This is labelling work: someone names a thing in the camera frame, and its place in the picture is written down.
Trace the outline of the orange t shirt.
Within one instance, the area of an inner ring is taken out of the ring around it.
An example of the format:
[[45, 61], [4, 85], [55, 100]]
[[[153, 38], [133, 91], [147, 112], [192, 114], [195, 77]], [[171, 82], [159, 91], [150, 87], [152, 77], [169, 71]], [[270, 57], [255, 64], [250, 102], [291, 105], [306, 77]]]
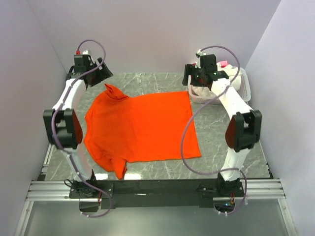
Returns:
[[199, 158], [187, 91], [130, 97], [107, 84], [86, 113], [84, 144], [101, 168], [122, 179], [127, 163]]

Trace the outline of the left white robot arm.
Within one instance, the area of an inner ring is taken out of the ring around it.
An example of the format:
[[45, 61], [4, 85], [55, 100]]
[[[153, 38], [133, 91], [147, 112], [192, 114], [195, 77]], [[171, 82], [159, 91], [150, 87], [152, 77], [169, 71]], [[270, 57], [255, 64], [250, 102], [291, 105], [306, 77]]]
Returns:
[[73, 179], [77, 182], [85, 180], [81, 192], [88, 198], [98, 193], [98, 184], [90, 180], [94, 173], [83, 151], [83, 131], [75, 110], [88, 87], [113, 76], [102, 60], [93, 60], [88, 50], [77, 51], [59, 100], [53, 108], [43, 112], [49, 143], [63, 154]]

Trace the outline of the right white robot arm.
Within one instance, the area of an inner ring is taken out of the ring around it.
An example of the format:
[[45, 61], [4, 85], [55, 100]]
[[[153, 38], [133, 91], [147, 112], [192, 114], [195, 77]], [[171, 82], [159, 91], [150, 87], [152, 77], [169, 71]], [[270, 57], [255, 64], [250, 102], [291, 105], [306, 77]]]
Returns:
[[243, 176], [244, 161], [259, 142], [262, 113], [251, 108], [238, 93], [242, 82], [239, 66], [222, 67], [213, 54], [198, 52], [196, 56], [195, 63], [185, 65], [183, 83], [208, 88], [229, 117], [225, 132], [226, 158], [222, 168], [215, 172], [219, 180], [216, 191], [221, 196], [227, 196], [233, 191], [233, 184]]

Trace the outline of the pink garment in basket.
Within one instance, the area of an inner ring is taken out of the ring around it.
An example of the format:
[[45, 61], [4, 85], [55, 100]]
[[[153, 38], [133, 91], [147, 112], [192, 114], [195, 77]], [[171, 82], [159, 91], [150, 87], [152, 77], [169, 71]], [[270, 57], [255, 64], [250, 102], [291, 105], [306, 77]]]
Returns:
[[[200, 62], [199, 62], [199, 61], [196, 61], [196, 62], [194, 62], [192, 65], [193, 65], [194, 67], [198, 67], [198, 66], [200, 66]], [[228, 65], [229, 65], [229, 63], [228, 63], [228, 61], [226, 61], [226, 60], [217, 62], [217, 66], [218, 66], [218, 67], [221, 67], [221, 68], [224, 68], [224, 67], [226, 67], [226, 66], [228, 66]]]

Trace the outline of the white plastic laundry basket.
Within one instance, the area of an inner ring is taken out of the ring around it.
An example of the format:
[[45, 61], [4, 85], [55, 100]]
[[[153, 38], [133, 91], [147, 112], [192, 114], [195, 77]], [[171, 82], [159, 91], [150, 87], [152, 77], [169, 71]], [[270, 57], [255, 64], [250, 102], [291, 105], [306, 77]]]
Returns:
[[[232, 80], [236, 75], [237, 67], [227, 65], [226, 67], [218, 66], [219, 71], [224, 71]], [[237, 78], [233, 81], [233, 86], [236, 89], [240, 97], [249, 102], [251, 99], [251, 89], [245, 69], [240, 68]], [[206, 87], [195, 87], [193, 85], [187, 85], [189, 95], [194, 103], [206, 103], [208, 100], [213, 99], [216, 95]]]

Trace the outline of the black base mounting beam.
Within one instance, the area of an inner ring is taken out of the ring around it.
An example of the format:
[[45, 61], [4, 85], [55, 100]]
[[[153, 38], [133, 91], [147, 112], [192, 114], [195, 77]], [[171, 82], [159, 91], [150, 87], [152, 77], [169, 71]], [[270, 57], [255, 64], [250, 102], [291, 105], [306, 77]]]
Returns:
[[237, 179], [225, 182], [217, 179], [164, 180], [92, 180], [93, 189], [83, 182], [73, 181], [70, 199], [99, 199], [102, 209], [122, 207], [182, 207], [213, 208], [215, 198], [243, 197], [245, 187]]

